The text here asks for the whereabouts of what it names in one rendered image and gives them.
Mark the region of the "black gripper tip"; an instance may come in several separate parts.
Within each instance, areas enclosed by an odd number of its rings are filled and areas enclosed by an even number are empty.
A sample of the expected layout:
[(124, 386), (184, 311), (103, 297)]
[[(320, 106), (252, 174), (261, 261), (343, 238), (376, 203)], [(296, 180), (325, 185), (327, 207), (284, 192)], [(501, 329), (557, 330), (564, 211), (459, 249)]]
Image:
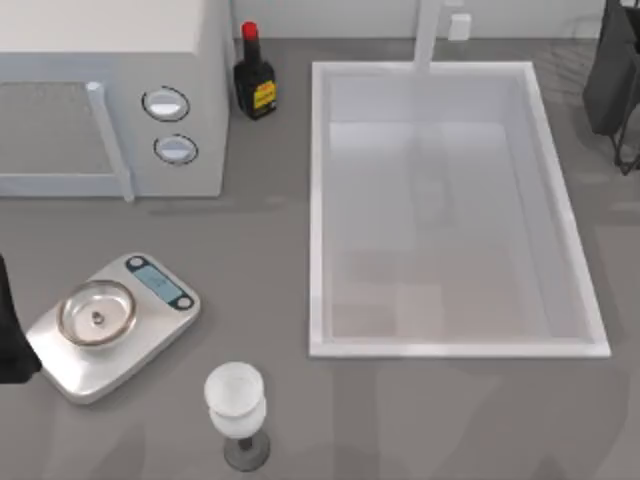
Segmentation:
[(0, 254), (0, 385), (26, 384), (41, 369), (41, 361), (18, 320), (6, 263)]

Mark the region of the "black chair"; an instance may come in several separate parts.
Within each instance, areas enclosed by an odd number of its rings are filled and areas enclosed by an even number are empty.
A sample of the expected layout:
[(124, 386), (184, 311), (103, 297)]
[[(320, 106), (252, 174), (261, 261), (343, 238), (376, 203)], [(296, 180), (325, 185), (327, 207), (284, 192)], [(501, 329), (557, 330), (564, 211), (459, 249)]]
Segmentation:
[(640, 151), (622, 158), (630, 117), (640, 106), (640, 0), (605, 0), (582, 100), (591, 131), (613, 145), (614, 165), (623, 175), (640, 170)]

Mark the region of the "pale microwave oven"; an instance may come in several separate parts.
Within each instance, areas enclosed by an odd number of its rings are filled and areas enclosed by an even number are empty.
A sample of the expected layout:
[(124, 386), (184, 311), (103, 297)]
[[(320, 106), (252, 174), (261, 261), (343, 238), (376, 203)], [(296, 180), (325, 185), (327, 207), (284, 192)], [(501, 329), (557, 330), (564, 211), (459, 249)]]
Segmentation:
[[(228, 0), (0, 0), (0, 198), (120, 197), (85, 85), (101, 82), (138, 198), (215, 197), (223, 183), (235, 57)], [(188, 115), (160, 122), (168, 86)], [(198, 157), (171, 165), (154, 141)]]

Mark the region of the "white goblet with grey foot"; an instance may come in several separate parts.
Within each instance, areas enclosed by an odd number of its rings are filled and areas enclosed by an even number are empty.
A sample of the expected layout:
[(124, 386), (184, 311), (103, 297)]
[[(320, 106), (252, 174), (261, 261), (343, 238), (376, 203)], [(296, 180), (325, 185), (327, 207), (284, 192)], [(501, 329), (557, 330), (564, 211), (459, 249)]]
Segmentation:
[(217, 366), (205, 380), (204, 399), (213, 426), (224, 438), (227, 464), (239, 472), (260, 469), (271, 443), (264, 430), (267, 400), (259, 370), (241, 361)]

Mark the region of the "large microwave knob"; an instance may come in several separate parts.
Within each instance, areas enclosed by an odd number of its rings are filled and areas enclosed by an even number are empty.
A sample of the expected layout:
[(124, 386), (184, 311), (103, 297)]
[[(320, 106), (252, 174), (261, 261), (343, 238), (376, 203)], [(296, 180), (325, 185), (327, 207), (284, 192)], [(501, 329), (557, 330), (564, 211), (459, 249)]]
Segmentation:
[(190, 111), (188, 98), (179, 90), (168, 86), (145, 92), (141, 103), (145, 112), (160, 122), (178, 122)]

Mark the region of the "white sink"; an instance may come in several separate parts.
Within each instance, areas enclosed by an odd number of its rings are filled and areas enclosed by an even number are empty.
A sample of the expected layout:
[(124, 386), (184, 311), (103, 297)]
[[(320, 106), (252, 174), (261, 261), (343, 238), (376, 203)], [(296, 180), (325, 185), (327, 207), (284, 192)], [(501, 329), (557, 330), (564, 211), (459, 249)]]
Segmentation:
[(529, 61), (312, 66), (308, 351), (607, 358)]

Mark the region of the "black bottle with red cap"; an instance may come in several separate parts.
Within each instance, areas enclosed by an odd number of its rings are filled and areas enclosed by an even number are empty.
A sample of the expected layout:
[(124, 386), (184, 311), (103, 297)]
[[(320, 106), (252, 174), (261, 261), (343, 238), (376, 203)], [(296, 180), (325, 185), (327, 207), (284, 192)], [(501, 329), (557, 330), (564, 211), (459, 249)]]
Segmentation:
[(243, 57), (233, 69), (240, 110), (258, 120), (277, 108), (277, 84), (273, 66), (263, 58), (258, 26), (253, 21), (241, 25)]

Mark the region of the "white wall socket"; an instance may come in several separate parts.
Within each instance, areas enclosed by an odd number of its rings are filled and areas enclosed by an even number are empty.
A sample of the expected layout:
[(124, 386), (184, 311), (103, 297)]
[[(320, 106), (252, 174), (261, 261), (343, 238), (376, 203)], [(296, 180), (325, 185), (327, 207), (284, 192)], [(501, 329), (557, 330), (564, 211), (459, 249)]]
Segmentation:
[(471, 37), (472, 16), (469, 13), (454, 13), (450, 18), (447, 38), (452, 42), (464, 42)]

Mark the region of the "silver kitchen scale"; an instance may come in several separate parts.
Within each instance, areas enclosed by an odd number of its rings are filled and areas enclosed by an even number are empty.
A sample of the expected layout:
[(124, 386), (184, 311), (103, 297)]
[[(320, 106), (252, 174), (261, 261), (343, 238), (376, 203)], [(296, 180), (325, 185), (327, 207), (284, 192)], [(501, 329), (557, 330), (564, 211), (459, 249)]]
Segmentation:
[(67, 291), (28, 329), (42, 372), (70, 402), (123, 385), (198, 318), (201, 300), (153, 256), (124, 254)]

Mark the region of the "tall white tap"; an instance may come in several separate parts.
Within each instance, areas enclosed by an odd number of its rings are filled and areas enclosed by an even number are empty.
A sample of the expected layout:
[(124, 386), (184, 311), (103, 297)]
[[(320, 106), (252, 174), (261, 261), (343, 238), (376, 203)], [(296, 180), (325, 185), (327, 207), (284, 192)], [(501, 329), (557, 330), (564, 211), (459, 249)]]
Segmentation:
[(413, 67), (427, 74), (433, 57), (443, 0), (418, 0)]

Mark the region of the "small microwave knob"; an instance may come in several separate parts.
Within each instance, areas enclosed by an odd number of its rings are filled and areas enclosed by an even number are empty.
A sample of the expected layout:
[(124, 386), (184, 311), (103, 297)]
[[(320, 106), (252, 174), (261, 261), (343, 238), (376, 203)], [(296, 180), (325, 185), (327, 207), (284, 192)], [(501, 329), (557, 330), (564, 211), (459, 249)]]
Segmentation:
[(154, 141), (154, 153), (163, 162), (171, 165), (186, 165), (198, 157), (197, 144), (187, 136), (174, 134)]

